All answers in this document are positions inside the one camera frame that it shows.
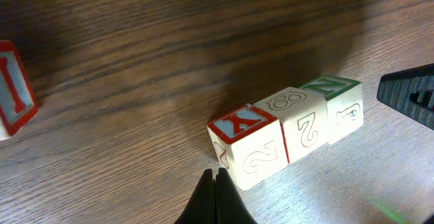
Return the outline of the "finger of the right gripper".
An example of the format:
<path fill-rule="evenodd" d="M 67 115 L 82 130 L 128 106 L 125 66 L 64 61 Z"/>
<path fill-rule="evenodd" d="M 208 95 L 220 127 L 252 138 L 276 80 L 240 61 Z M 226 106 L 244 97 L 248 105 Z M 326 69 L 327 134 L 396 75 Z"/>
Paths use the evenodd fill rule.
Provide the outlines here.
<path fill-rule="evenodd" d="M 383 75 L 377 100 L 433 129 L 433 64 Z"/>

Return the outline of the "wooden block red letter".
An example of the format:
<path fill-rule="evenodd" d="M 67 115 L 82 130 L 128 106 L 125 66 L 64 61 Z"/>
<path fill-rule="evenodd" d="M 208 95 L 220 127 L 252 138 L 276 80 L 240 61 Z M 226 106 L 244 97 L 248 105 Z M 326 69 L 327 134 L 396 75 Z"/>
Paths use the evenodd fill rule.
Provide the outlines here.
<path fill-rule="evenodd" d="M 288 165 L 279 119 L 254 105 L 213 119 L 207 129 L 220 165 L 242 190 Z"/>

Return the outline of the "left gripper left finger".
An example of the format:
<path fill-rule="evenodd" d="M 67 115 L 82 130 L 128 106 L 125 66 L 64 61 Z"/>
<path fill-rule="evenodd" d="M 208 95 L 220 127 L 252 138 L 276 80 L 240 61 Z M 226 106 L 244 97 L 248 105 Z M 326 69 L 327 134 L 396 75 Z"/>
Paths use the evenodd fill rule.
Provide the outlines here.
<path fill-rule="evenodd" d="M 213 224 L 214 216 L 215 182 L 212 169 L 206 169 L 175 224 Z"/>

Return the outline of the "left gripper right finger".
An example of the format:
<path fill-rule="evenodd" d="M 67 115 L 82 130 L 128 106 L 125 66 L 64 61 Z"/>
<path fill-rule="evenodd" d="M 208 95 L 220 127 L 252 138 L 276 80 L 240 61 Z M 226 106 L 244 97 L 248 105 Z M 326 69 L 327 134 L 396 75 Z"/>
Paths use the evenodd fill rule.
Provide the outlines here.
<path fill-rule="evenodd" d="M 257 224 L 249 213 L 226 168 L 219 168 L 216 183 L 217 224 Z"/>

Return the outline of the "wooden block blue side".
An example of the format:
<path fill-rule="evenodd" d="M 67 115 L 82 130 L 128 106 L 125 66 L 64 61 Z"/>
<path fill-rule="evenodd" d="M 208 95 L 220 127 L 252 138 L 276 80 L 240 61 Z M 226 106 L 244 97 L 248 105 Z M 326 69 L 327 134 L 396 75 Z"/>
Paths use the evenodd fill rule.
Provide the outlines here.
<path fill-rule="evenodd" d="M 329 144 L 338 142 L 363 126 L 363 85 L 360 81 L 322 75 L 300 88 L 325 98 Z"/>

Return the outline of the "wooden block number drawing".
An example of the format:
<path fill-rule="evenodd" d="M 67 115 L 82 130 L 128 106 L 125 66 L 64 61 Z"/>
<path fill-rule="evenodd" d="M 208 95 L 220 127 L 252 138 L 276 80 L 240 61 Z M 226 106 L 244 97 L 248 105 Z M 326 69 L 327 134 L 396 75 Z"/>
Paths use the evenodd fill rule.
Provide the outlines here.
<path fill-rule="evenodd" d="M 327 105 L 320 94 L 288 87 L 255 102 L 254 106 L 279 118 L 291 164 L 328 141 Z"/>

